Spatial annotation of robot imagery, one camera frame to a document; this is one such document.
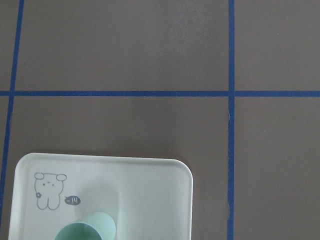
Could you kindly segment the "mint green cup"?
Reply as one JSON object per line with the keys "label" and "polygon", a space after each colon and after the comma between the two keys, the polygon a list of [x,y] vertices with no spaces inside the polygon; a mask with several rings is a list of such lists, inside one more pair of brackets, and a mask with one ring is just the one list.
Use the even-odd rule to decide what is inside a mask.
{"label": "mint green cup", "polygon": [[94,212],[64,226],[54,240],[114,240],[116,223],[105,212]]}

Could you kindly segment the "cream rabbit serving tray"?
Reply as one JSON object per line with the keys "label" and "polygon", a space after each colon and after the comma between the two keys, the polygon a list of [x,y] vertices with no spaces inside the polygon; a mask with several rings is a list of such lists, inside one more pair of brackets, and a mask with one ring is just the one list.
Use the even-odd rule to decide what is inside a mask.
{"label": "cream rabbit serving tray", "polygon": [[192,173],[176,159],[29,153],[15,168],[8,237],[54,240],[103,212],[115,240],[189,240],[192,205]]}

